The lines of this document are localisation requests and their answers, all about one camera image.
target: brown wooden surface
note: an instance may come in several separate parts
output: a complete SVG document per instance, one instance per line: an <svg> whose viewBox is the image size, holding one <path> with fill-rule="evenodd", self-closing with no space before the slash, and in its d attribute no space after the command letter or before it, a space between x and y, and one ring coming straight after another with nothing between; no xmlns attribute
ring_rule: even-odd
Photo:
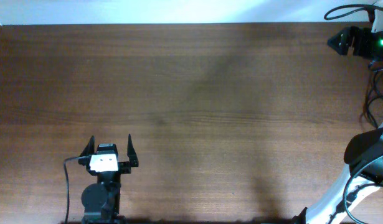
<svg viewBox="0 0 383 224"><path fill-rule="evenodd" d="M62 161L89 137L131 133L130 218L291 218L343 167L367 61L326 46L350 24L4 26L0 33L0 223L58 223ZM69 164L70 220L95 178ZM355 214L383 223L383 191Z"/></svg>

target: wooden tabletop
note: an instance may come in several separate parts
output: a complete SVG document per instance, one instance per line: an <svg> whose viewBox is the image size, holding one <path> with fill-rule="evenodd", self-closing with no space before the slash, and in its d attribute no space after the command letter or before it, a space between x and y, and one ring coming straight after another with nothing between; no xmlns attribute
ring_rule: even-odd
<svg viewBox="0 0 383 224"><path fill-rule="evenodd" d="M367 60L326 45L344 23L4 26L0 223L60 223L62 162L91 135L139 167L121 214L234 222L291 218L341 173ZM68 165L70 220L96 182ZM353 214L383 223L383 190Z"/></svg>

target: wooden table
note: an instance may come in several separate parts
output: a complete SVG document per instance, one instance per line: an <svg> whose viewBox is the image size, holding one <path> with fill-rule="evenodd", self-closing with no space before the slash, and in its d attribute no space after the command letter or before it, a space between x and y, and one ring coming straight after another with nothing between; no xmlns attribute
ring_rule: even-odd
<svg viewBox="0 0 383 224"><path fill-rule="evenodd" d="M291 218L340 174L367 60L326 46L343 23L4 26L0 223L59 223L62 161L132 134L120 212L152 220ZM70 220L96 181L69 164ZM383 190L354 214L383 223Z"/></svg>

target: white wall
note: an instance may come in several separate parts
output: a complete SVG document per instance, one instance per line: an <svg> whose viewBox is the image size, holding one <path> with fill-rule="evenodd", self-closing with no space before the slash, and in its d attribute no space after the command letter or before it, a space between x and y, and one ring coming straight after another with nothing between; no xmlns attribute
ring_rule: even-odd
<svg viewBox="0 0 383 224"><path fill-rule="evenodd" d="M375 0L0 0L0 23L321 22L343 4ZM358 12L337 21L367 21Z"/></svg>

